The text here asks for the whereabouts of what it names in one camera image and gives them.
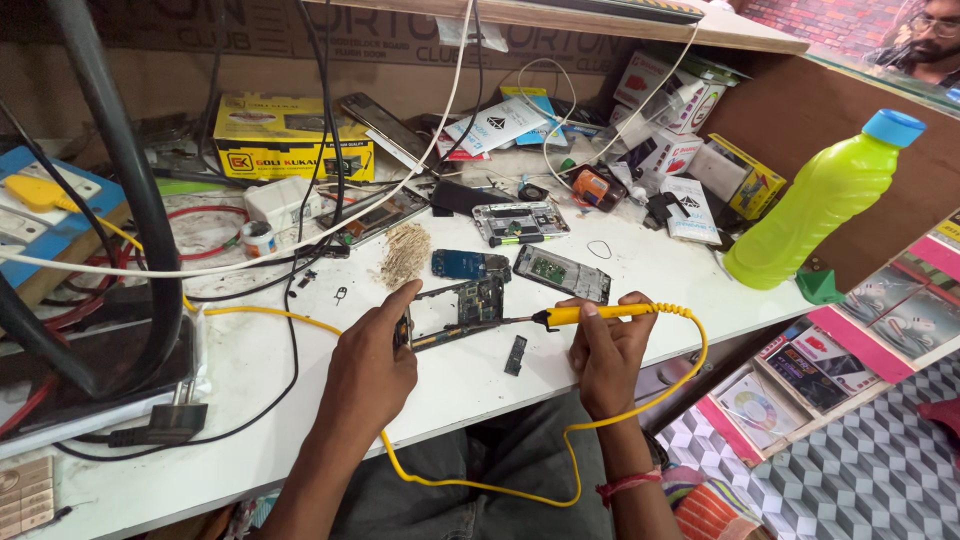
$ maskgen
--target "man with glasses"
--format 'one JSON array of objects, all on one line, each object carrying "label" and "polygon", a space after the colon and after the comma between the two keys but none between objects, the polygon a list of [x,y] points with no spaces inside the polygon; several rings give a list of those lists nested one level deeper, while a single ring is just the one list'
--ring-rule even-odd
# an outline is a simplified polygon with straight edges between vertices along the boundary
[{"label": "man with glasses", "polygon": [[934,85],[960,87],[960,0],[927,0],[909,26],[911,41],[876,49],[864,61]]}]

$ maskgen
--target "tiled floor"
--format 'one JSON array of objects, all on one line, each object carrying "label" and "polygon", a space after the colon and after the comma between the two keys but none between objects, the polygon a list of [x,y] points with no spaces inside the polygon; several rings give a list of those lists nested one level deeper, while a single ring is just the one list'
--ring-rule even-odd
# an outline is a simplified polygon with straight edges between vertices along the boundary
[{"label": "tiled floor", "polygon": [[960,540],[953,450],[916,413],[958,391],[960,360],[944,358],[753,471],[696,408],[658,439],[675,463],[746,494],[782,540]]}]

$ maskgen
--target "hand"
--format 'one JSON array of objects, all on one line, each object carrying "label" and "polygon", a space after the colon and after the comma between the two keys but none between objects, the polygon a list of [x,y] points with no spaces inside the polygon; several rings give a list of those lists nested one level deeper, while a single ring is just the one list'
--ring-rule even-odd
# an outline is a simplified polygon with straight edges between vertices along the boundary
[{"label": "hand", "polygon": [[417,385],[417,357],[406,345],[394,353],[394,326],[421,287],[420,280],[406,283],[340,336],[326,373],[318,423],[372,441],[403,409]]},{"label": "hand", "polygon": [[[624,306],[652,301],[634,291],[617,303]],[[590,418],[603,420],[635,408],[636,376],[657,314],[635,315],[625,323],[600,317],[596,305],[582,298],[558,302],[557,307],[580,308],[570,364],[580,376],[580,401]]]}]

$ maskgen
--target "pink shelf edge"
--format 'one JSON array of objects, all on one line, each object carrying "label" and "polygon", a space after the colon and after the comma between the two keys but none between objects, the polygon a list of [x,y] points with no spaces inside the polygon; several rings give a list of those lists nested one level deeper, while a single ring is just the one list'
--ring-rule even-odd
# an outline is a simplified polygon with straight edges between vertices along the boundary
[{"label": "pink shelf edge", "polygon": [[714,402],[710,396],[697,402],[697,408],[703,413],[704,417],[710,422],[717,432],[727,441],[733,452],[740,459],[746,461],[747,466],[756,467],[763,462],[763,456],[758,454],[753,445],[750,444],[743,433],[733,424],[733,420],[727,416],[723,410]]},{"label": "pink shelf edge", "polygon": [[821,307],[806,316],[887,382],[896,384],[913,375],[914,369],[908,362],[877,343],[864,329],[833,307]]},{"label": "pink shelf edge", "polygon": [[960,280],[960,254],[929,236],[924,236],[908,250],[955,280]]}]

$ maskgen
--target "electrical plug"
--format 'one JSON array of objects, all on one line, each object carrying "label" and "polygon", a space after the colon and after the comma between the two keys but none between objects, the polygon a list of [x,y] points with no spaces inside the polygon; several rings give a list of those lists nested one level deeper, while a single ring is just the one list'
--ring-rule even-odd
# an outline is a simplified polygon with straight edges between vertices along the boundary
[{"label": "electrical plug", "polygon": [[169,445],[186,442],[204,428],[208,404],[192,404],[192,380],[187,385],[186,400],[180,403],[183,383],[177,383],[174,402],[170,405],[154,405],[150,423],[127,430],[116,430],[107,437],[107,446],[122,448],[141,445]]},{"label": "electrical plug", "polygon": [[79,212],[80,208],[70,200],[59,185],[40,178],[11,174],[4,179],[4,187],[16,200],[31,212],[47,213],[54,209]]}]

